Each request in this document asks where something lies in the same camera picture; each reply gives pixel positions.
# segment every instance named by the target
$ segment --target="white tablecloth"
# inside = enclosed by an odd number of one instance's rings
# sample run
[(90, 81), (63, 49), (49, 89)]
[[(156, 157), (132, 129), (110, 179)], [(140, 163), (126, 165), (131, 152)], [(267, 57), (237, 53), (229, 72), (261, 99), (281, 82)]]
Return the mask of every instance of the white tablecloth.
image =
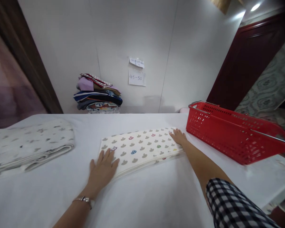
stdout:
[[(30, 172), (0, 179), (0, 227), (51, 227), (84, 187), (100, 140), (124, 132), (176, 126), (188, 114), (35, 115), (15, 126), (64, 118), (76, 147)], [(276, 155), (241, 166), (190, 135), (257, 206), (285, 194), (285, 158)], [(99, 195), (86, 227), (213, 227), (199, 182), (187, 158), (161, 162), (110, 183)]]

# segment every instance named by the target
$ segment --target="right hand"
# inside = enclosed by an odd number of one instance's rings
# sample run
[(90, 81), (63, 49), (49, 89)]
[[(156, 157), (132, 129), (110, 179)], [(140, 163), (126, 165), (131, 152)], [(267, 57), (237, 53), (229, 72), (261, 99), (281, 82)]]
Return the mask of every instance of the right hand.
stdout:
[(170, 133), (170, 136), (174, 139), (174, 141), (180, 145), (183, 145), (185, 142), (187, 142), (187, 137), (185, 133), (182, 133), (181, 130), (176, 129), (173, 130), (174, 134)]

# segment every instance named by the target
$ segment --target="purple cloth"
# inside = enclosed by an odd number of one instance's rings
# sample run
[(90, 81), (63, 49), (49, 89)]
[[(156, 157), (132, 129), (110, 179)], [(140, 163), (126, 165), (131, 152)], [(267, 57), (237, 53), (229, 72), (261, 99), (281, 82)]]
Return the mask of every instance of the purple cloth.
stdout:
[(117, 90), (118, 92), (120, 92), (120, 90), (118, 89), (118, 88), (116, 88), (115, 86), (108, 86), (109, 88), (111, 88), (111, 89), (115, 89), (115, 90)]
[(85, 77), (79, 79), (78, 86), (81, 91), (94, 91), (94, 83)]

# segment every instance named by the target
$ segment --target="ceiling light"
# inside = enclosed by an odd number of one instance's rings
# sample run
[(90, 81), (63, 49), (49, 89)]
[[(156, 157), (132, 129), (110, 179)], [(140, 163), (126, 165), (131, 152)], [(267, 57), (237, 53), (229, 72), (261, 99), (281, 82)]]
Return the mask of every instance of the ceiling light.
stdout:
[(241, 12), (241, 13), (239, 13), (239, 14), (237, 14), (237, 15), (235, 16), (235, 19), (242, 18), (242, 17), (244, 16), (244, 14), (245, 14), (245, 11), (244, 11), (244, 12)]
[(252, 7), (251, 11), (255, 11), (257, 8), (259, 8), (260, 4), (256, 4), (254, 7)]

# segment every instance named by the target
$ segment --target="silver watch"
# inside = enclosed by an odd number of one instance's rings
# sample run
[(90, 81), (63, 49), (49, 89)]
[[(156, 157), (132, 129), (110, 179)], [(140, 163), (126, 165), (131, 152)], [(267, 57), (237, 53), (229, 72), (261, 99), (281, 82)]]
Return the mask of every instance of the silver watch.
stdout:
[(94, 204), (95, 204), (94, 200), (91, 200), (90, 198), (85, 197), (85, 196), (79, 196), (79, 197), (75, 198), (73, 201), (75, 201), (75, 200), (87, 202), (90, 205), (91, 210), (92, 210), (92, 208), (94, 207)]

